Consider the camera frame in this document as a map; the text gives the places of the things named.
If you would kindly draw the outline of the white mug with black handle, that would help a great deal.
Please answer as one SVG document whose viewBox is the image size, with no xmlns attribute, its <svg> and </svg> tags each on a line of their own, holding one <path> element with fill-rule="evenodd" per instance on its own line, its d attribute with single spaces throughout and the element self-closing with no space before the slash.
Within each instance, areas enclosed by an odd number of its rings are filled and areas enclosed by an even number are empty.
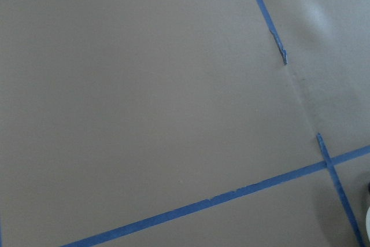
<svg viewBox="0 0 370 247">
<path fill-rule="evenodd" d="M 365 215 L 365 231 L 368 239 L 370 239 L 370 207 L 368 207 Z"/>
</svg>

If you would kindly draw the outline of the brown paper table cover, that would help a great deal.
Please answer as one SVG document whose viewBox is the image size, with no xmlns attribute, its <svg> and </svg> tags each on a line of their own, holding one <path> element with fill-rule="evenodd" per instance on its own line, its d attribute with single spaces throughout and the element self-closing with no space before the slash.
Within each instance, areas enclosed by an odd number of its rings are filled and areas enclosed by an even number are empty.
<svg viewBox="0 0 370 247">
<path fill-rule="evenodd" d="M 63 246 L 369 144 L 369 0 L 1 0 L 3 246 Z"/>
</svg>

